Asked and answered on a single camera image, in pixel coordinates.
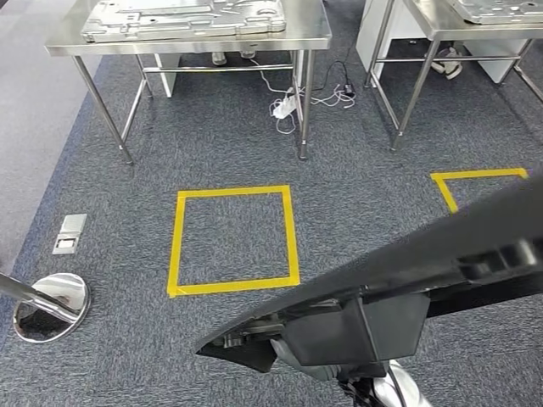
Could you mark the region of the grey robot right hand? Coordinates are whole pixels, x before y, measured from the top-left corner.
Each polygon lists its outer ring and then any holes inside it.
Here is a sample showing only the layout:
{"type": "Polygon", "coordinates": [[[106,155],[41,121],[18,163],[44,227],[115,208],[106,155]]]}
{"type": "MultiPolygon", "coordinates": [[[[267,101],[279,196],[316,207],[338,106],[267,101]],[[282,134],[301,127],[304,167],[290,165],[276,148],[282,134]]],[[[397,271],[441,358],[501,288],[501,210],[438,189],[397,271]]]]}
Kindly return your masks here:
{"type": "Polygon", "coordinates": [[[285,341],[282,339],[270,339],[270,342],[278,359],[282,360],[284,363],[297,371],[311,376],[320,382],[329,382],[337,379],[341,370],[340,365],[303,366],[296,359],[285,341]]]}

